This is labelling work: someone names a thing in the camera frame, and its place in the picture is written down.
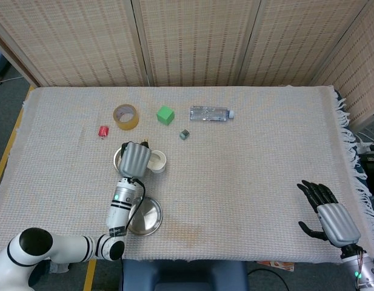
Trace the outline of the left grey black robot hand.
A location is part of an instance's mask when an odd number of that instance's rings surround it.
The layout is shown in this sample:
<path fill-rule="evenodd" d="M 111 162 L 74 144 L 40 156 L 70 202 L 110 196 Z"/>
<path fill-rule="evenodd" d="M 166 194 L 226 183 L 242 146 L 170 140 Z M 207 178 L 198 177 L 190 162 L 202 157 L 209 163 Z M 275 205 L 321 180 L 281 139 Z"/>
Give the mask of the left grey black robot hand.
<path fill-rule="evenodd" d="M 125 142 L 121 146 L 121 160 L 118 166 L 123 177 L 142 178 L 147 169 L 152 151 L 149 143 L 143 140 L 141 143 Z"/>

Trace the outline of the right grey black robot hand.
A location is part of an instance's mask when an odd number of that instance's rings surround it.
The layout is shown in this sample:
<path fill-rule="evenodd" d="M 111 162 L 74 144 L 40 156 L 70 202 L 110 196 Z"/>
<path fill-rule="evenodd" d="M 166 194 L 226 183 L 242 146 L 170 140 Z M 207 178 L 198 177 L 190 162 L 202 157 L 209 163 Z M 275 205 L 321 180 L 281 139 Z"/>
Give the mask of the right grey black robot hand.
<path fill-rule="evenodd" d="M 329 241 L 337 248 L 359 242 L 361 233 L 354 220 L 327 186 L 303 180 L 297 187 L 307 198 L 322 227 L 321 231 L 315 231 L 300 221 L 298 224 L 305 234 L 311 238 Z"/>

